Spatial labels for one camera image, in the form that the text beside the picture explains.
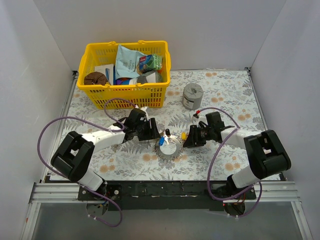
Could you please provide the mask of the blue key tag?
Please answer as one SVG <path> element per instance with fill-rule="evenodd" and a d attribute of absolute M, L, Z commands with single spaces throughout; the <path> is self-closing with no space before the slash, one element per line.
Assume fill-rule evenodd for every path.
<path fill-rule="evenodd" d="M 161 137 L 161 138 L 159 139 L 159 141 L 158 141 L 158 145 L 159 145 L 159 146 L 162 146 L 162 145 L 164 144 L 164 142 L 165 142 L 165 138 L 164 138 L 164 137 Z"/>

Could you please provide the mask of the yellow key tag top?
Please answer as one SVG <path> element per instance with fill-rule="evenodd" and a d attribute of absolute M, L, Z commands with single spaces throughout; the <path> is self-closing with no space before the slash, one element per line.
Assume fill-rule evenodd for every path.
<path fill-rule="evenodd" d="M 185 132 L 181 133 L 181 139 L 184 141 L 187 139 L 187 134 Z"/>

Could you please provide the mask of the black key tag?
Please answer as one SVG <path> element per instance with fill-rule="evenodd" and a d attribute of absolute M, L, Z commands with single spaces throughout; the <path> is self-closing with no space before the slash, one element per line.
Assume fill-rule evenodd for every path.
<path fill-rule="evenodd" d="M 167 128 L 167 129 L 165 129 L 165 134 L 167 135 L 167 136 L 170 136 L 171 135 L 171 132 L 170 132 L 170 130 Z"/>

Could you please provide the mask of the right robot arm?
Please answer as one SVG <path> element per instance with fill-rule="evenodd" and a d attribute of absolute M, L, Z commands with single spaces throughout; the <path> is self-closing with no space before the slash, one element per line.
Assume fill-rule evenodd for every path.
<path fill-rule="evenodd" d="M 220 149 L 225 144 L 244 149 L 248 158 L 248 166 L 228 176 L 225 186 L 218 188 L 220 197 L 213 195 L 212 185 L 207 183 L 208 193 L 214 200 L 237 199 L 255 183 L 291 168 L 290 157 L 274 130 L 257 132 L 225 125 L 217 111 L 206 114 L 205 118 L 206 121 L 199 120 L 190 126 L 184 148 L 202 147 L 207 141 L 215 141 Z"/>

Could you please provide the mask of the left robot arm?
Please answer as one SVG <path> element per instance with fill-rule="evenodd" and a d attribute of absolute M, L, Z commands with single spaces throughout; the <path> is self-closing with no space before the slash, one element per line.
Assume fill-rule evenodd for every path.
<path fill-rule="evenodd" d="M 89 189 L 95 200 L 106 196 L 106 181 L 89 168 L 92 155 L 105 148 L 121 145 L 137 137 L 139 141 L 160 138 L 155 118 L 146 109 L 133 108 L 127 117 L 116 120 L 108 128 L 80 134 L 69 132 L 51 158 L 51 165 L 72 183 Z"/>

